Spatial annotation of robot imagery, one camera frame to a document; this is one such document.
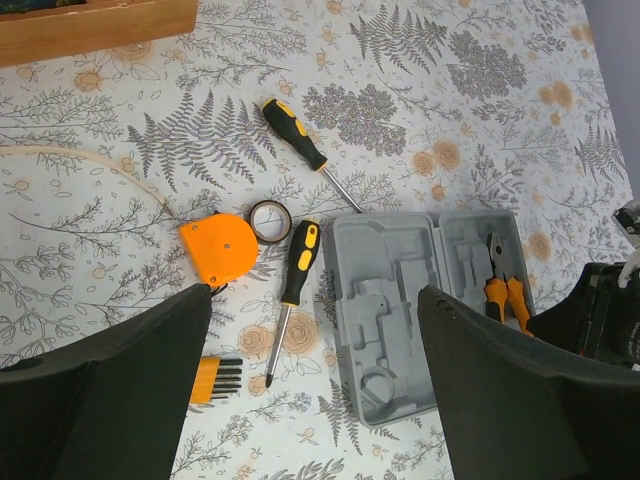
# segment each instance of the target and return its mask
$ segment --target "screwdriver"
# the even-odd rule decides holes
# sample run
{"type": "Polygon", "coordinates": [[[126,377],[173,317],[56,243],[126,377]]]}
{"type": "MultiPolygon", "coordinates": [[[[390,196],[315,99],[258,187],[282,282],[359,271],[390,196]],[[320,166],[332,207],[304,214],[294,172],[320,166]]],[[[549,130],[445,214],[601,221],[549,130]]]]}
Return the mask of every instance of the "screwdriver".
{"type": "Polygon", "coordinates": [[[307,135],[306,128],[304,128],[302,122],[296,118],[296,115],[286,103],[276,100],[275,98],[270,98],[267,100],[267,103],[264,104],[264,107],[262,107],[262,113],[274,132],[289,143],[296,152],[302,155],[314,172],[320,171],[324,173],[324,176],[327,177],[338,192],[340,192],[342,198],[344,198],[356,212],[363,213],[360,205],[358,205],[353,197],[349,195],[349,192],[340,185],[340,182],[336,180],[336,177],[333,176],[329,169],[326,168],[327,157],[318,151],[307,135]]]}
{"type": "Polygon", "coordinates": [[[266,386],[269,388],[276,372],[278,356],[291,316],[293,307],[300,305],[300,292],[307,281],[309,269],[316,261],[320,247],[320,225],[311,220],[303,220],[296,228],[289,245],[289,267],[282,302],[282,313],[278,322],[278,332],[271,350],[271,358],[267,367],[266,386]]]}

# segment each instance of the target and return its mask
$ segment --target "screwdriver shaft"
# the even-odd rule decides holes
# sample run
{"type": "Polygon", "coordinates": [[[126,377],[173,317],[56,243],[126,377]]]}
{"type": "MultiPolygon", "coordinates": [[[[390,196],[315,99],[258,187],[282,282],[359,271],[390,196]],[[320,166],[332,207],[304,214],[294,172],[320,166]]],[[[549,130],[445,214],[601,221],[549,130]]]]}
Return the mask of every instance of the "screwdriver shaft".
{"type": "Polygon", "coordinates": [[[287,331],[287,324],[289,323],[289,317],[291,316],[291,305],[284,305],[282,307],[282,313],[280,314],[280,322],[278,322],[278,333],[276,334],[275,342],[273,343],[273,350],[271,350],[271,358],[269,359],[269,366],[267,367],[267,379],[266,386],[269,388],[271,382],[273,382],[273,376],[276,373],[276,364],[278,363],[278,356],[282,349],[282,342],[284,340],[284,334],[287,331]]]}
{"type": "Polygon", "coordinates": [[[340,182],[338,182],[336,177],[334,177],[329,170],[327,170],[326,168],[323,168],[322,173],[324,173],[324,176],[327,177],[327,179],[333,184],[333,186],[336,187],[338,192],[340,192],[340,194],[342,195],[342,198],[344,198],[347,201],[347,203],[351,205],[357,213],[364,213],[362,208],[360,208],[360,205],[358,205],[358,203],[353,199],[353,197],[349,195],[349,192],[347,192],[344,189],[344,187],[340,185],[340,182]]]}

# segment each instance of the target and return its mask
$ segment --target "tape measure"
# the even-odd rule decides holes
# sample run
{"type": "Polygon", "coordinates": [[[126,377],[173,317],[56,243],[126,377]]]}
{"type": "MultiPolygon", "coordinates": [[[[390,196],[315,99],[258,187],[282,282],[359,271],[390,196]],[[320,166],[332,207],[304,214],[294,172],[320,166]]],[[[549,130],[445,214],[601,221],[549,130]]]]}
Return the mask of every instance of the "tape measure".
{"type": "Polygon", "coordinates": [[[256,235],[236,215],[216,213],[179,230],[200,280],[212,287],[245,275],[258,258],[256,235]]]}

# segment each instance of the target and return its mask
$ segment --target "white cable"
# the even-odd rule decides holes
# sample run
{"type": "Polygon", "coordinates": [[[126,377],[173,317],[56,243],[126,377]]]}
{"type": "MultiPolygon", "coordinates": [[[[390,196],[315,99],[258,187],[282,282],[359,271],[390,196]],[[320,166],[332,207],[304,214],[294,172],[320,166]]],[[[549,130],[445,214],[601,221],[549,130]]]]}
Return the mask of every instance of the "white cable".
{"type": "Polygon", "coordinates": [[[127,172],[122,170],[117,165],[114,165],[113,163],[111,163],[109,160],[107,160],[106,158],[104,158],[101,155],[98,155],[96,153],[91,153],[91,152],[83,152],[82,150],[74,150],[74,149],[71,149],[71,148],[63,148],[63,147],[46,147],[46,146],[40,146],[40,145],[24,145],[24,146],[16,146],[16,147],[3,147],[3,146],[0,146],[0,155],[11,155],[11,154],[15,154],[15,153],[24,153],[24,154],[27,154],[27,155],[32,155],[34,153],[53,153],[53,154],[70,155],[72,157],[83,157],[83,158],[86,158],[87,160],[90,160],[92,162],[96,162],[96,163],[99,163],[101,165],[104,165],[107,168],[115,170],[116,172],[118,172],[123,177],[126,177],[127,180],[133,182],[139,188],[141,188],[142,190],[147,192],[149,195],[151,195],[153,198],[155,198],[157,200],[157,202],[163,208],[165,208],[167,210],[167,212],[169,212],[169,214],[173,218],[175,218],[175,214],[173,213],[173,211],[167,205],[166,198],[164,198],[162,195],[154,192],[149,187],[147,187],[144,183],[140,182],[139,180],[136,180],[131,175],[129,175],[127,172]]]}

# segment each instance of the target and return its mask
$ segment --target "tool case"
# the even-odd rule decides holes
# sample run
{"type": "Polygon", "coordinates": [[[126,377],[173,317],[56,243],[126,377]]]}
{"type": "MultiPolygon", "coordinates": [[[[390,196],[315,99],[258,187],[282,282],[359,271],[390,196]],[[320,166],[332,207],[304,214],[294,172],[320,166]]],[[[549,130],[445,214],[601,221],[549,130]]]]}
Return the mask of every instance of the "tool case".
{"type": "Polygon", "coordinates": [[[436,408],[418,293],[433,285],[484,313],[493,232],[503,239],[533,315],[518,228],[508,210],[350,215],[330,228],[325,262],[335,279],[341,375],[366,427],[436,408]]]}

